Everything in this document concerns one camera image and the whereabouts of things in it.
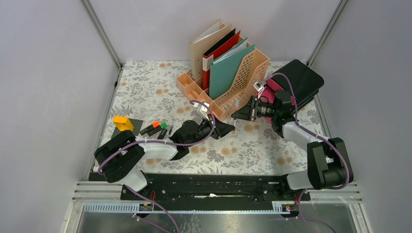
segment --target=floral tablecloth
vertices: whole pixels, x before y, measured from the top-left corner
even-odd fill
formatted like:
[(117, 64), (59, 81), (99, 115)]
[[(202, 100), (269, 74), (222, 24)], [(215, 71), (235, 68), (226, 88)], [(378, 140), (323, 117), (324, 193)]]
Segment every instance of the floral tablecloth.
[[(272, 62), (270, 74), (287, 62)], [(154, 121), (175, 121), (174, 130), (185, 120), (200, 123), (201, 117), (176, 87), (176, 78), (190, 69), (188, 61), (126, 62), (117, 89), (102, 144), (115, 129), (114, 116), (144, 120), (143, 128)], [(321, 132), (315, 104), (298, 113), (300, 122)], [(145, 172), (283, 175), (306, 169), (306, 153), (293, 142), (275, 134), (263, 118), (255, 122), (238, 120), (236, 133), (215, 140), (209, 138), (190, 147), (190, 153), (177, 161), (147, 159), (136, 167)]]

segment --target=green marker cap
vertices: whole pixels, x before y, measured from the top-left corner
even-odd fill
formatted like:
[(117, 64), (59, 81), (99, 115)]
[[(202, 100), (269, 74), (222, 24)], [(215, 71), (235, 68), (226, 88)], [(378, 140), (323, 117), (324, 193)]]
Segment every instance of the green marker cap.
[(161, 123), (161, 124), (160, 124), (160, 127), (161, 127), (162, 129), (165, 129), (165, 128), (167, 127), (167, 123), (166, 123), (166, 122)]

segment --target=gray wall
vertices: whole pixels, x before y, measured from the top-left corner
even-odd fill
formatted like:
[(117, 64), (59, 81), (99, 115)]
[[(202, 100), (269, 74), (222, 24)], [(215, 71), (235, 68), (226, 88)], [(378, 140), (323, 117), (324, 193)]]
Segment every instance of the gray wall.
[(412, 228), (412, 1), (349, 1), (313, 65), (376, 233)]
[(188, 43), (221, 18), (272, 60), (306, 60), (339, 0), (91, 0), (119, 57), (189, 60)]
[(79, 0), (0, 3), (0, 232), (59, 232), (116, 68)]

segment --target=orange marker cap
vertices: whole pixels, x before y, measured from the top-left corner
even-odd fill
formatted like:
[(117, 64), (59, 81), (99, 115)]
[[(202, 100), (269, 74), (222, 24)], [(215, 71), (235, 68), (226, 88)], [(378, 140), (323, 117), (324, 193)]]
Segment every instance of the orange marker cap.
[(159, 126), (159, 125), (160, 125), (160, 122), (156, 121), (156, 122), (155, 122), (155, 123), (153, 123), (152, 125), (153, 125), (153, 127), (155, 127), (155, 128), (156, 128), (157, 126)]

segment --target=orange block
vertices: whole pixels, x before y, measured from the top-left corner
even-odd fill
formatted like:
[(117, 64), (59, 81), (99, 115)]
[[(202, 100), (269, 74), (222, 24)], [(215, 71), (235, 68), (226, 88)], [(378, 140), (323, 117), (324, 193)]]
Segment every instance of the orange block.
[(124, 117), (124, 116), (115, 116), (113, 118), (113, 123), (115, 123), (116, 127), (120, 131), (125, 131), (125, 130), (133, 131), (133, 128), (134, 128), (129, 118)]

